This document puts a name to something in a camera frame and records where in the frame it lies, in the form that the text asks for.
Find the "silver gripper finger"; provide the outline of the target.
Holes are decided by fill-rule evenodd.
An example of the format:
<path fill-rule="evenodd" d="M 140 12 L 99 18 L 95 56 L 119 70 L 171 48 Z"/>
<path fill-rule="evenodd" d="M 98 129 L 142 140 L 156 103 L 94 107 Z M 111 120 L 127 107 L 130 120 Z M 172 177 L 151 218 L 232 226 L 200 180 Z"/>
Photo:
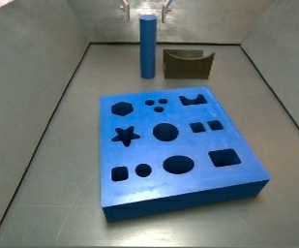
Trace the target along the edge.
<path fill-rule="evenodd" d="M 162 12 L 160 12 L 162 23 L 164 23 L 166 16 L 171 12 L 171 4 L 172 4 L 172 2 L 174 2 L 174 0 L 166 0 L 166 2 L 162 5 Z"/>

